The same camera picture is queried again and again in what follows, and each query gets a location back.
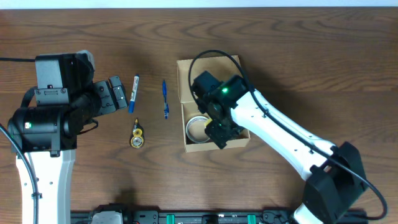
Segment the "yellow sticky note pad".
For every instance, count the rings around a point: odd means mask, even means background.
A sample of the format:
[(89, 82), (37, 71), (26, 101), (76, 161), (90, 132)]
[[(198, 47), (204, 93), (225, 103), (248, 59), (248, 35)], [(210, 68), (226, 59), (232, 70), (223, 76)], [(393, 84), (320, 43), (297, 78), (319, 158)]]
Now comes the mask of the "yellow sticky note pad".
[(208, 118), (205, 122), (204, 122), (204, 126), (207, 127), (213, 120), (211, 118)]

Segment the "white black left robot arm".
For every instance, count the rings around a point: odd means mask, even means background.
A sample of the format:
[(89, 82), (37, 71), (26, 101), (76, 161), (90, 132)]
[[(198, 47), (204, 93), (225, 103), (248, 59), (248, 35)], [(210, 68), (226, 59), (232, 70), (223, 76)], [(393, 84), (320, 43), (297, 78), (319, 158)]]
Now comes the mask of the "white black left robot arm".
[(4, 134), (16, 153), (23, 223), (70, 223), (77, 137), (97, 117), (128, 106), (118, 76), (94, 82), (87, 51), (38, 55), (37, 85), (28, 90)]

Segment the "blue white marker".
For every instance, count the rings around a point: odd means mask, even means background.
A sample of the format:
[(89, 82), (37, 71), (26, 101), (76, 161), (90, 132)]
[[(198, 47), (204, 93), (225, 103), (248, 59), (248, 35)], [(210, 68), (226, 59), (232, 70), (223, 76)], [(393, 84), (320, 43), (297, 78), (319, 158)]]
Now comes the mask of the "blue white marker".
[(132, 92), (131, 92), (131, 97), (129, 100), (129, 108), (128, 108), (128, 112), (133, 114), (134, 112), (134, 107), (135, 107), (135, 102), (136, 102), (136, 96), (137, 96), (137, 89), (138, 89), (138, 85), (139, 85), (139, 74), (136, 74), (134, 76), (134, 81), (133, 81), (133, 85), (132, 85)]

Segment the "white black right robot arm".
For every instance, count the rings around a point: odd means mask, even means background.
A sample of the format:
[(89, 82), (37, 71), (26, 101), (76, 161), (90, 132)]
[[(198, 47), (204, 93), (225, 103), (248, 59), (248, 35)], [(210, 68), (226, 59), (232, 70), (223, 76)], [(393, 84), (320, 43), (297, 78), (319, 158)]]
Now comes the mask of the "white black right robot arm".
[(246, 88), (235, 75), (221, 82), (209, 73), (194, 79), (198, 107), (211, 121), (206, 135), (219, 147), (244, 129), (277, 151), (305, 181), (303, 202), (293, 219), (297, 223), (337, 223), (366, 190), (355, 178), (365, 176), (359, 151), (350, 143), (340, 147), (303, 129), (261, 95)]

